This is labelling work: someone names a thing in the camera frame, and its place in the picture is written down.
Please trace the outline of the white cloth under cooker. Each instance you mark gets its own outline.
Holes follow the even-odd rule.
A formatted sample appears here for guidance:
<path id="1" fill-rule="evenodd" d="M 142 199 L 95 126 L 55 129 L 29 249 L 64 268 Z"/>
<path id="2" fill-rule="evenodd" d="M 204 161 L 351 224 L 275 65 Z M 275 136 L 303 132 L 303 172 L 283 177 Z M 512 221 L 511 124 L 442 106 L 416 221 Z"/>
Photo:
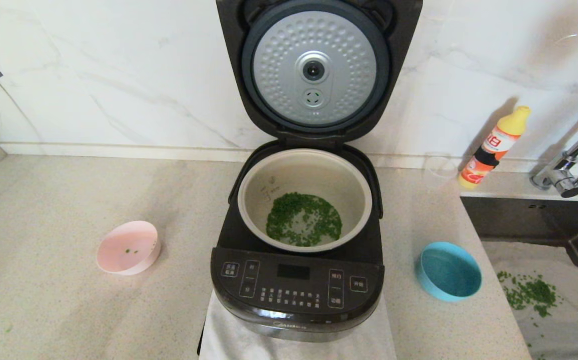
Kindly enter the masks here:
<path id="1" fill-rule="evenodd" d="M 207 308 L 199 360 L 399 360 L 386 302 L 348 335 L 328 342 L 278 339 L 254 333 L 229 313 L 215 292 Z"/>

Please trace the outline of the blue bowl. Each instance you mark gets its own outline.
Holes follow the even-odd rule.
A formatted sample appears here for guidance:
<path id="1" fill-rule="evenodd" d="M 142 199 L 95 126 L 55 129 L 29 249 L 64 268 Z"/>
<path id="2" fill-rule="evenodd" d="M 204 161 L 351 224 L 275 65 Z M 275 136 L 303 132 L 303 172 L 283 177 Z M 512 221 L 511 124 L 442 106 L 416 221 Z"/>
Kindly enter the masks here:
<path id="1" fill-rule="evenodd" d="M 474 296 L 483 283 L 474 257 L 461 246 L 446 241 L 424 246 L 415 260 L 414 274 L 427 294 L 449 303 Z"/>

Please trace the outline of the black rice cooker base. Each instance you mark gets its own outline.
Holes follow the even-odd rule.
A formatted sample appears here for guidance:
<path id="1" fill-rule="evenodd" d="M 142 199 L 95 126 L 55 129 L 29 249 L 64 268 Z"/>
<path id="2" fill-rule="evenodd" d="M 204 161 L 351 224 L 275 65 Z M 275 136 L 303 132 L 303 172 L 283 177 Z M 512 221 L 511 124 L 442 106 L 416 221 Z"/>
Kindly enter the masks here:
<path id="1" fill-rule="evenodd" d="M 333 250 L 296 253 L 274 248 L 248 230 L 239 214 L 237 195 L 246 171 L 269 155 L 297 149 L 342 157 L 369 182 L 375 205 L 369 222 L 359 235 Z M 327 342 L 345 337 L 372 315 L 385 276 L 379 224 L 383 205 L 377 173 L 363 152 L 349 145 L 291 148 L 269 142 L 247 159 L 228 203 L 211 251 L 211 280 L 222 306 L 245 327 L 266 337 Z"/>

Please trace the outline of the green scallion bits on cloth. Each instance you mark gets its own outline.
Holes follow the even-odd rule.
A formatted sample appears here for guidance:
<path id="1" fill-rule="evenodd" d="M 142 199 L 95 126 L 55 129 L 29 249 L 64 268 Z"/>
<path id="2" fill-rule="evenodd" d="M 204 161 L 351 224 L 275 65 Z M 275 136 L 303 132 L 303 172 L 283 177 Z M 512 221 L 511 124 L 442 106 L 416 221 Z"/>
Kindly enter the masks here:
<path id="1" fill-rule="evenodd" d="M 545 282 L 543 275 L 535 271 L 516 274 L 502 270 L 497 272 L 497 280 L 513 310 L 532 309 L 539 317 L 546 318 L 551 316 L 551 310 L 564 302 L 556 287 Z"/>

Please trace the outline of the pink bowl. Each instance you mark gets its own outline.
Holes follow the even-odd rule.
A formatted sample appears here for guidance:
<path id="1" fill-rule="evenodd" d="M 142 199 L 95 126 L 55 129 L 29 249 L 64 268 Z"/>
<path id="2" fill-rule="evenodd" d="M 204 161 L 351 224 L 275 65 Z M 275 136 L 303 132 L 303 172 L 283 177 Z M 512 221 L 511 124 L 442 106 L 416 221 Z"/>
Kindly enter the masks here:
<path id="1" fill-rule="evenodd" d="M 158 260 L 161 245 L 154 224 L 143 220 L 129 221 L 103 237 L 96 263 L 99 269 L 109 274 L 136 275 Z M 125 253 L 126 249 L 131 249 L 131 252 Z"/>

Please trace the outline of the clear glass cup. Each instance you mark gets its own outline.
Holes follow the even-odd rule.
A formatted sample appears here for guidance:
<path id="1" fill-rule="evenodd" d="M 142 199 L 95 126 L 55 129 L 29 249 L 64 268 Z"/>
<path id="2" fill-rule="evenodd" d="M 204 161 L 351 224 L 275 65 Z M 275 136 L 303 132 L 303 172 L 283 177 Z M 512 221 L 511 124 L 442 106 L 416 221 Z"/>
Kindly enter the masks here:
<path id="1" fill-rule="evenodd" d="M 431 152 L 424 155 L 423 178 L 425 180 L 448 180 L 457 176 L 458 170 L 448 153 Z"/>

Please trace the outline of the beige inner pot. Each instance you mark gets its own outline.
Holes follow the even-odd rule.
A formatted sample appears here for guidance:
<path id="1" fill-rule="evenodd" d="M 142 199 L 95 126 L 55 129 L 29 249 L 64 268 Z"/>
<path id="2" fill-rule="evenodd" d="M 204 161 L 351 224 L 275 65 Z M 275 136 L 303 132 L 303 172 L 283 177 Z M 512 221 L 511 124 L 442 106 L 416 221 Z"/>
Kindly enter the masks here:
<path id="1" fill-rule="evenodd" d="M 238 189 L 243 223 L 276 249 L 322 253 L 360 234 L 375 209 L 361 171 L 334 153 L 283 150 L 247 170 Z"/>

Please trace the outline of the white cloth in sink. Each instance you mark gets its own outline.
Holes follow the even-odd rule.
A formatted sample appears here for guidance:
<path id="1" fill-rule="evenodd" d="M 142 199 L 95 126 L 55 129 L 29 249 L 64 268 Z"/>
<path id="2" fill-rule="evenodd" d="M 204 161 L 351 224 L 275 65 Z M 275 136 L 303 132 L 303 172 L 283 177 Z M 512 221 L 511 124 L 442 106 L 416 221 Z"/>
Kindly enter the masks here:
<path id="1" fill-rule="evenodd" d="M 565 248 L 503 241 L 486 241 L 483 247 L 496 275 L 535 271 L 564 298 L 548 317 L 511 309 L 532 360 L 578 360 L 578 266 Z"/>

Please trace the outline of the chrome faucet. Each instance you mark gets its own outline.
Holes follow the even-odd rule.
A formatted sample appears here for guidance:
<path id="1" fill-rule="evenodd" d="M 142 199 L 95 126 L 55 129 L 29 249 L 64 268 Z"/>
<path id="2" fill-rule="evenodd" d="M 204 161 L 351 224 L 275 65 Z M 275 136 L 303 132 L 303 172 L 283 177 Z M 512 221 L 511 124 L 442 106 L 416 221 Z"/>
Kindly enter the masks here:
<path id="1" fill-rule="evenodd" d="M 531 184 L 541 191 L 554 188 L 562 198 L 578 196 L 578 176 L 571 174 L 571 168 L 578 163 L 578 141 L 568 150 L 555 156 L 547 165 L 529 178 Z"/>

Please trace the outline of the yellow orange detergent bottle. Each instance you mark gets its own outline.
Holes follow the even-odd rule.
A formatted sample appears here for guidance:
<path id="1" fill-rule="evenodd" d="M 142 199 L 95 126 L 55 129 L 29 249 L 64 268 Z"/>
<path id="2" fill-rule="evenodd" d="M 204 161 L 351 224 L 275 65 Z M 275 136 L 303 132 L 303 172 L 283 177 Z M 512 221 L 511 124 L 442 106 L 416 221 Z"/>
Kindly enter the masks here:
<path id="1" fill-rule="evenodd" d="M 513 148 L 526 130 L 531 109 L 521 105 L 511 114 L 501 117 L 471 159 L 458 175 L 458 183 L 466 189 L 477 187 L 488 173 L 499 165 L 501 158 Z"/>

